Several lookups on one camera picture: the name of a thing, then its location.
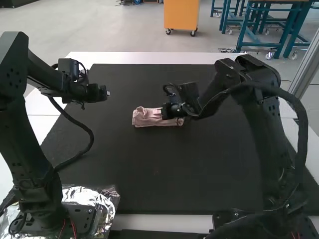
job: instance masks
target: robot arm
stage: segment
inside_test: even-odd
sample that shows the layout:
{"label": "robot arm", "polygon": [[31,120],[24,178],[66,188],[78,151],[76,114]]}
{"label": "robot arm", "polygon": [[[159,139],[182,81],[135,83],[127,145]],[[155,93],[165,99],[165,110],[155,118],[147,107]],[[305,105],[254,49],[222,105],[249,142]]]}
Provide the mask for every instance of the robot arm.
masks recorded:
{"label": "robot arm", "polygon": [[[65,218],[60,178],[44,156],[27,117],[23,93],[26,83],[43,95],[61,97],[64,103],[93,103],[109,96],[105,86],[89,84],[79,62],[59,59],[58,70],[28,49],[22,32],[5,32],[0,38],[0,152],[13,177],[13,192],[29,223],[52,229]],[[20,231],[23,223],[13,225]]]}
{"label": "robot arm", "polygon": [[[255,141],[255,150],[260,162],[264,207],[260,214],[249,213],[245,209],[232,209],[226,213],[215,212],[214,226],[215,229],[220,229],[206,238],[213,238],[213,235],[218,237],[217,233],[229,232],[228,229],[234,226],[251,225],[256,220],[263,220],[264,224],[271,225],[277,222],[273,224],[282,225],[287,219],[285,215],[294,217],[306,203],[299,187],[307,156],[306,110],[299,99],[279,88],[281,79],[275,69],[250,55],[239,56],[235,61],[219,60],[215,63],[215,68],[215,78],[201,95],[194,82],[164,85],[163,89],[169,97],[169,102],[162,107],[162,118],[167,120],[174,117],[190,117],[200,120],[210,117],[218,111],[223,101],[231,96],[241,106]],[[299,118],[298,152],[294,159],[291,159],[288,153],[278,97],[290,102]],[[276,216],[264,220],[269,214]],[[271,231],[276,235],[278,231],[281,235],[286,235],[289,227],[284,230],[282,227],[271,228]]]}

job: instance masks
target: metal pole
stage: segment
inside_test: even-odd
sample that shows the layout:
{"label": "metal pole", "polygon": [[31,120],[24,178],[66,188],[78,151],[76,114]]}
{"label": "metal pole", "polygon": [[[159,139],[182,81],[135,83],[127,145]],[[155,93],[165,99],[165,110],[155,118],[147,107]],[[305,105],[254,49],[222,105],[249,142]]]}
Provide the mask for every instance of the metal pole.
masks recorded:
{"label": "metal pole", "polygon": [[297,73],[291,82],[288,92],[301,97],[306,92],[308,85],[313,80],[319,67],[319,29],[317,30],[311,44],[301,61]]}

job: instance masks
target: white table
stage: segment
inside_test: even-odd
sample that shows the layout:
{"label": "white table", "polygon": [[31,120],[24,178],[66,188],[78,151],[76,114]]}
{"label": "white table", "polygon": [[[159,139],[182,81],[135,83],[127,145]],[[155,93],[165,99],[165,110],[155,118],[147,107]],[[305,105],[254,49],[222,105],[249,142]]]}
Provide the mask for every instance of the white table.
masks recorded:
{"label": "white table", "polygon": [[[162,52],[71,52],[68,58],[76,59],[88,69],[93,64],[214,64],[223,58],[235,59],[240,53],[162,53]],[[57,98],[58,103],[65,108],[66,104]],[[27,114],[38,139],[43,142],[60,113],[52,106],[47,97],[37,89],[26,97]],[[293,119],[297,116],[286,101],[280,99],[280,112],[285,134],[297,149],[298,126]],[[309,142],[307,168],[319,182],[319,137],[309,127]],[[1,184],[0,197],[4,198],[12,187],[12,176],[2,159],[0,160]],[[319,229],[319,217],[311,217],[316,229]],[[207,233],[213,228],[211,216],[203,215],[116,215],[112,229],[136,229],[165,232]]]}

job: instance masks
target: pink cloth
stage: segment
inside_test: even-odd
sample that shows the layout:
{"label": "pink cloth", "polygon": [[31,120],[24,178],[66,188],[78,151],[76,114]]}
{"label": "pink cloth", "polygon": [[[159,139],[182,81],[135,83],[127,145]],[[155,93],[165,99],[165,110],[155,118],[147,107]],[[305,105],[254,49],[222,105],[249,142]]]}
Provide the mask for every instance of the pink cloth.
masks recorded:
{"label": "pink cloth", "polygon": [[184,119],[161,119],[161,108],[143,108],[137,107],[133,111],[132,125],[135,127],[147,127],[147,126],[182,126]]}

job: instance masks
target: concrete floor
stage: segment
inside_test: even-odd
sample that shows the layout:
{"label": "concrete floor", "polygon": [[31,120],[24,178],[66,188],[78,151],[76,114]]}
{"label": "concrete floor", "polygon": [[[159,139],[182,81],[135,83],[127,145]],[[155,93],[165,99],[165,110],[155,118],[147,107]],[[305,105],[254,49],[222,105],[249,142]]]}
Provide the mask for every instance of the concrete floor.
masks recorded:
{"label": "concrete floor", "polygon": [[[115,6],[115,0],[40,0],[16,9],[0,9],[0,34],[23,31],[29,36],[29,48],[48,64],[71,51],[156,51],[156,52],[219,52],[219,47],[235,47],[239,31],[223,35],[218,31],[219,18],[210,18],[211,0],[202,0],[199,31],[190,37],[187,31],[174,31],[167,36],[163,28],[163,4]],[[221,6],[222,0],[216,0]],[[283,17],[277,12],[273,16]],[[319,27],[318,11],[311,10],[302,33],[312,38]],[[280,39],[281,31],[272,30],[262,40]],[[276,68],[283,80],[292,80],[304,52],[297,60],[265,60]],[[319,75],[314,79],[319,83]],[[289,82],[283,82],[287,89]],[[319,86],[311,86],[303,102],[308,109],[312,128],[319,134]]]}

